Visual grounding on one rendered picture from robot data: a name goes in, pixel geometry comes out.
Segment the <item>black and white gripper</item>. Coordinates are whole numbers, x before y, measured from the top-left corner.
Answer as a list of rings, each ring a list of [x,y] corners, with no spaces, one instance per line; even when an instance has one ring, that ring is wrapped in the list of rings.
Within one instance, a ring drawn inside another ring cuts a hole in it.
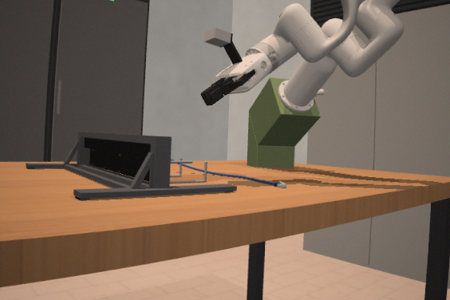
[[[269,58],[258,48],[250,48],[242,59],[242,62],[232,64],[218,73],[215,79],[219,80],[201,93],[206,105],[213,105],[223,95],[251,90],[272,70]]]

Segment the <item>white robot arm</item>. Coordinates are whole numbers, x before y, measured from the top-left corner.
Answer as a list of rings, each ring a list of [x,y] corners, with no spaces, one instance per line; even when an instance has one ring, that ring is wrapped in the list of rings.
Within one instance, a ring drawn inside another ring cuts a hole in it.
[[[358,77],[400,39],[404,24],[392,12],[399,1],[341,0],[343,21],[330,19],[322,29],[302,5],[294,3],[281,12],[273,33],[251,48],[268,56],[270,73],[300,53],[305,60],[278,87],[278,95],[288,108],[307,112],[314,97],[324,94],[320,88],[337,64],[349,77]],[[355,25],[369,39],[368,45],[353,30]]]

